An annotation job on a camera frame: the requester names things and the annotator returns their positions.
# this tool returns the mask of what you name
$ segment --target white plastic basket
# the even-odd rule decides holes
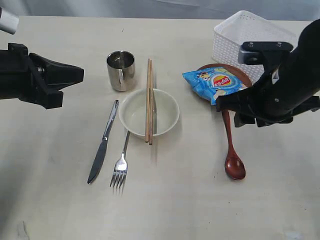
[[[295,47],[298,39],[292,32],[244,10],[214,28],[212,59],[241,69],[254,84],[264,72],[263,66],[238,63],[239,47],[251,41],[288,42]]]

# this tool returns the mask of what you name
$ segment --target knife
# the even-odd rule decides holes
[[[109,116],[109,120],[106,124],[105,130],[102,136],[102,141],[100,143],[98,151],[96,152],[96,155],[91,167],[91,171],[87,181],[88,184],[92,184],[94,182],[94,180],[99,175],[101,167],[104,163],[106,151],[107,151],[108,138],[109,138],[112,124],[114,123],[114,120],[117,114],[118,106],[119,106],[119,100],[115,100]]]

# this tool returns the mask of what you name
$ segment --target snack bag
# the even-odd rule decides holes
[[[210,67],[199,71],[183,73],[184,79],[191,85],[201,98],[216,104],[218,96],[228,95],[240,91],[244,84],[223,67]]]

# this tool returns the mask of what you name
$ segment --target white table surface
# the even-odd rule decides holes
[[[0,49],[30,52],[85,69],[63,90],[63,107],[0,101],[0,239],[30,240],[320,239],[320,111],[291,124],[232,127],[247,176],[224,171],[227,138],[221,113],[192,93],[181,73],[212,63],[212,29],[220,20],[21,17]],[[277,21],[297,35],[308,24]],[[112,104],[106,56],[134,54],[144,88],[153,59],[157,88],[173,95],[180,119],[150,147],[128,144],[122,195],[109,188],[125,131],[117,117],[98,179],[87,184]]]

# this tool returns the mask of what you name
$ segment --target metal cup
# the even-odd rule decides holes
[[[128,51],[115,51],[106,58],[111,87],[127,91],[136,85],[135,57]]]

